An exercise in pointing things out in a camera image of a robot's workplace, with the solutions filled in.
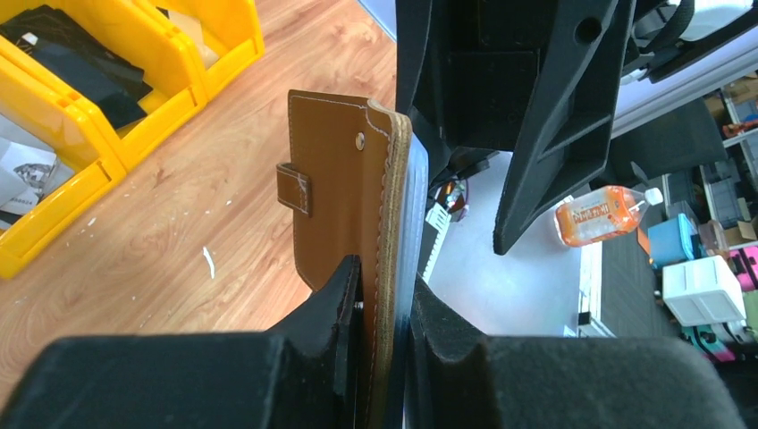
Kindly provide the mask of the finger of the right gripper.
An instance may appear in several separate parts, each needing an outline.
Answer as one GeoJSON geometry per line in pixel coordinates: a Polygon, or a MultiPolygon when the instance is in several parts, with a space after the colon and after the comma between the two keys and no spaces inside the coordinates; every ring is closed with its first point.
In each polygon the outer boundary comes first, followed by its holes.
{"type": "Polygon", "coordinates": [[[633,1],[560,1],[493,231],[506,254],[534,220],[603,172],[633,1]]]}
{"type": "Polygon", "coordinates": [[[396,109],[436,177],[461,148],[511,150],[557,15],[554,1],[398,1],[396,109]]]}

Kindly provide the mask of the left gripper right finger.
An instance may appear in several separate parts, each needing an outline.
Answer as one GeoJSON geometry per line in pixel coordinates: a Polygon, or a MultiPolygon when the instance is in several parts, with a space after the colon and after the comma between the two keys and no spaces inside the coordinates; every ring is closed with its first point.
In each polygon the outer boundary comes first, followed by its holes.
{"type": "Polygon", "coordinates": [[[715,368],[667,338],[489,336],[417,281],[411,428],[742,428],[715,368]]]}

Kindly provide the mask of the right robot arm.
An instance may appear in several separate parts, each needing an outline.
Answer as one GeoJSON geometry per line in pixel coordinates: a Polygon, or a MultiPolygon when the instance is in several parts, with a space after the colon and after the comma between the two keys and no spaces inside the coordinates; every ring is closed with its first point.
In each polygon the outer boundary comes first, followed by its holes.
{"type": "Polygon", "coordinates": [[[660,81],[746,33],[754,1],[399,1],[396,106],[430,179],[512,154],[502,255],[607,164],[621,81],[660,81]]]}

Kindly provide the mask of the brown leather card holder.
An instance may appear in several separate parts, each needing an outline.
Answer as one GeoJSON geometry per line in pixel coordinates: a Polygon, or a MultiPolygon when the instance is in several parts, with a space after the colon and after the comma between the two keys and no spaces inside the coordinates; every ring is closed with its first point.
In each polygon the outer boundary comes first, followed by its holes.
{"type": "Polygon", "coordinates": [[[357,425],[403,415],[405,352],[424,222],[428,156],[411,120],[366,97],[293,89],[291,158],[277,198],[293,213],[297,271],[321,289],[345,256],[361,262],[357,425]]]}

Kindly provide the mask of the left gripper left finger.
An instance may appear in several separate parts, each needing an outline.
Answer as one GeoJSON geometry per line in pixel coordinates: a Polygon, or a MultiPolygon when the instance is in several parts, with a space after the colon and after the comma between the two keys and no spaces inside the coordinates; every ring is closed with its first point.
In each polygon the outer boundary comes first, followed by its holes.
{"type": "Polygon", "coordinates": [[[49,344],[4,428],[352,428],[360,260],[262,332],[80,336],[49,344]]]}

